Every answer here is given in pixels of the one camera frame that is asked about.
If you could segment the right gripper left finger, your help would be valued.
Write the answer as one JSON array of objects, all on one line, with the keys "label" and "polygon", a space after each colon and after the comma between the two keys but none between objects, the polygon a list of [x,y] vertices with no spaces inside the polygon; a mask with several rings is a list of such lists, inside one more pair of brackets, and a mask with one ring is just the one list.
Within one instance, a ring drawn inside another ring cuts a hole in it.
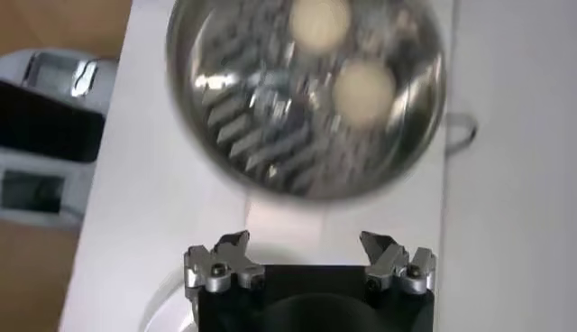
[{"label": "right gripper left finger", "polygon": [[246,256],[250,233],[247,230],[222,235],[211,250],[203,245],[184,252],[184,285],[188,300],[196,300],[201,290],[224,293],[233,286],[260,291],[265,284],[265,267]]}]

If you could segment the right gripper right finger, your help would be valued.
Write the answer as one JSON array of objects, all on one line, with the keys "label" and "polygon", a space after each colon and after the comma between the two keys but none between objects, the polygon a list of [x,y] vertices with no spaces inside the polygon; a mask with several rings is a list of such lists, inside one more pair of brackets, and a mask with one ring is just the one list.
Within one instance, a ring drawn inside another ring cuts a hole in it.
[{"label": "right gripper right finger", "polygon": [[384,292],[396,286],[409,295],[424,295],[435,290],[436,256],[431,249],[418,247],[410,257],[389,235],[362,231],[359,238],[370,261],[364,269],[369,291]]}]

